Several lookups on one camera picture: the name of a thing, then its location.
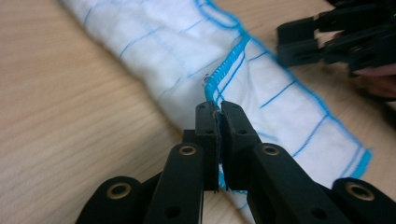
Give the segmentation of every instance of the finger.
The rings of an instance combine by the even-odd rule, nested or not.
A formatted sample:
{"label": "finger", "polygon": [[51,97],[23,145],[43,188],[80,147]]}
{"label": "finger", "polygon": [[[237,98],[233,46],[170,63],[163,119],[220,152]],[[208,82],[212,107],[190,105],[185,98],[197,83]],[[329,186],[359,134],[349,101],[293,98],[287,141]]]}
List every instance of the finger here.
{"label": "finger", "polygon": [[372,95],[396,98],[396,76],[362,77],[365,89]]}
{"label": "finger", "polygon": [[387,64],[380,67],[369,67],[361,70],[356,70],[353,74],[365,77],[382,77],[396,75],[396,63]]}

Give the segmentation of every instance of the blue stitching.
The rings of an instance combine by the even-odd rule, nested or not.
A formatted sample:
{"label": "blue stitching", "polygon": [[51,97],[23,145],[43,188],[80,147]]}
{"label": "blue stitching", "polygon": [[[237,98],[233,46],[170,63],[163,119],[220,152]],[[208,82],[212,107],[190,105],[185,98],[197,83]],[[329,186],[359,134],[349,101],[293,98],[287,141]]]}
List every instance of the blue stitching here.
{"label": "blue stitching", "polygon": [[372,153],[367,150],[364,152],[361,157],[361,162],[356,166],[355,171],[352,173],[350,177],[353,178],[361,178],[361,176],[366,172],[367,166],[372,158]]}
{"label": "blue stitching", "polygon": [[92,13],[93,10],[97,9],[98,7],[102,7],[102,6],[108,5],[108,4],[111,4],[111,1],[96,3],[95,6],[90,7],[90,9],[88,10],[87,15],[86,15],[85,18],[84,18],[84,22],[82,23],[82,25],[83,25],[84,27],[87,27],[87,20],[88,20],[88,17],[91,15],[91,13]]}
{"label": "blue stitching", "polygon": [[166,94],[168,91],[173,90],[173,89],[178,85],[178,83],[180,82],[180,80],[181,80],[181,77],[179,77],[179,78],[177,79],[177,81],[175,82],[175,84],[174,84],[171,88],[169,88],[169,89],[163,91],[163,93],[161,93],[161,95],[160,95],[160,97],[159,97],[159,101],[161,100],[161,98],[163,98],[163,95],[164,95],[164,94]]}
{"label": "blue stitching", "polygon": [[349,164],[346,166],[344,171],[340,174],[340,178],[345,176],[346,172],[350,169],[350,166],[352,165],[352,163],[356,160],[356,158],[358,158],[360,151],[361,151],[361,145],[358,145],[358,148],[356,148],[355,153],[353,153],[353,157],[350,160]]}
{"label": "blue stitching", "polygon": [[[151,28],[151,26],[142,20],[139,20],[139,18],[134,18],[135,21],[139,22],[146,30],[148,31],[152,31],[153,29]],[[188,73],[191,72],[190,68],[186,65],[186,63],[182,60],[182,57],[180,57],[179,55],[177,55],[173,49],[171,47],[169,47],[166,42],[160,37],[158,36],[156,33],[152,34],[153,38],[155,38],[155,40],[157,40],[157,43],[163,47],[166,51],[168,51],[168,53],[170,55],[172,55],[173,57],[175,57],[175,59],[179,62],[179,64],[187,70]]]}
{"label": "blue stitching", "polygon": [[306,145],[308,145],[309,141],[311,141],[312,137],[314,136],[315,132],[318,130],[318,128],[320,127],[320,125],[323,123],[323,121],[328,117],[328,115],[325,115],[322,120],[317,124],[317,126],[314,128],[314,130],[312,131],[311,134],[308,135],[308,137],[306,138],[305,142],[303,143],[303,145],[300,147],[300,149],[298,149],[293,155],[292,157],[296,157],[298,156],[298,154],[300,152],[302,152],[304,150],[304,148],[306,147]]}
{"label": "blue stitching", "polygon": [[258,58],[264,56],[264,55],[267,54],[267,53],[268,53],[268,52],[263,52],[263,53],[259,54],[258,56],[253,57],[253,58],[251,58],[251,59],[249,59],[249,60],[247,60],[247,61],[248,61],[248,62],[251,62],[251,61],[253,61],[253,60],[256,60],[256,59],[258,59]]}
{"label": "blue stitching", "polygon": [[272,136],[272,135],[270,135],[270,134],[267,134],[267,133],[261,133],[261,132],[256,132],[259,136],[262,136],[262,137],[264,137],[264,138],[268,138],[268,139],[270,139],[270,140],[273,140],[273,141],[276,141],[276,142],[279,142],[279,139],[277,138],[277,137],[275,137],[275,136]]}
{"label": "blue stitching", "polygon": [[288,87],[290,87],[294,83],[295,83],[295,81],[292,81],[289,85],[287,85],[285,88],[283,88],[279,93],[277,93],[275,96],[273,96],[269,101],[267,101],[265,104],[261,105],[260,108],[263,108],[263,107],[267,106],[268,104],[270,104],[271,102],[273,102],[275,100],[275,98],[277,98],[280,94],[282,94]]}
{"label": "blue stitching", "polygon": [[243,36],[242,40],[231,50],[224,62],[216,69],[212,76],[209,77],[205,86],[205,96],[207,100],[214,101],[213,93],[218,87],[220,82],[226,77],[228,71],[230,71],[233,63],[237,60],[239,55],[243,52],[245,45],[249,41],[249,36]]}
{"label": "blue stitching", "polygon": [[180,33],[187,33],[190,29],[194,28],[195,26],[197,26],[199,23],[201,23],[201,22],[203,22],[203,21],[205,21],[205,20],[200,20],[200,21],[196,22],[195,24],[193,24],[192,26],[190,26],[190,27],[188,27],[188,28],[186,28],[186,29],[184,29],[184,30],[181,30],[181,31],[179,31],[179,32],[180,32]]}
{"label": "blue stitching", "polygon": [[[239,20],[233,16],[232,14],[221,10],[220,8],[218,8],[216,5],[214,5],[212,2],[210,2],[209,0],[204,0],[202,3],[200,3],[199,0],[195,0],[194,1],[195,5],[197,6],[198,10],[200,11],[200,13],[205,16],[208,20],[213,21],[217,26],[222,27],[222,28],[226,28],[226,29],[233,29],[233,28],[237,28],[240,24]],[[215,9],[217,12],[221,13],[222,15],[224,15],[225,17],[227,17],[228,19],[231,20],[231,22],[233,22],[233,25],[228,25],[228,24],[224,24],[221,21],[218,21],[216,18],[214,18],[213,16],[211,16],[210,14],[208,14],[203,7],[211,7],[213,9]]]}
{"label": "blue stitching", "polygon": [[158,32],[158,31],[161,30],[161,29],[162,29],[162,27],[157,28],[157,29],[155,29],[155,30],[152,30],[152,31],[148,32],[147,34],[142,35],[142,36],[138,37],[137,39],[132,40],[131,42],[129,42],[129,43],[125,46],[125,48],[121,51],[120,56],[119,56],[119,59],[122,57],[122,54],[124,53],[124,51],[127,50],[130,46],[134,45],[135,43],[137,43],[137,42],[139,42],[139,41],[141,41],[141,40],[143,40],[143,39],[145,39],[146,37],[149,37],[150,35],[155,34],[156,32]]}
{"label": "blue stitching", "polygon": [[227,89],[228,85],[230,84],[230,82],[233,80],[233,77],[235,76],[236,72],[239,70],[239,68],[241,67],[242,63],[245,60],[245,53],[243,54],[243,57],[241,59],[241,62],[239,62],[239,64],[236,66],[235,70],[233,70],[233,74],[231,75],[230,79],[227,81],[227,83],[224,85],[224,87],[222,88],[221,92],[219,92],[219,95],[222,95],[223,92],[225,91],[225,89]]}

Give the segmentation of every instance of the folded cloth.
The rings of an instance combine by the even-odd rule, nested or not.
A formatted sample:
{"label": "folded cloth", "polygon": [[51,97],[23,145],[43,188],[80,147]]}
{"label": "folded cloth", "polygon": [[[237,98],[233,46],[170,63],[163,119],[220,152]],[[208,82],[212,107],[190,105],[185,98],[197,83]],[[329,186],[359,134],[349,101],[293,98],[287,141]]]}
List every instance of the folded cloth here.
{"label": "folded cloth", "polygon": [[[241,105],[263,142],[320,184],[360,177],[371,153],[240,21],[209,0],[63,0],[87,33],[147,85],[180,130],[211,100]],[[245,192],[231,192],[251,219]]]}

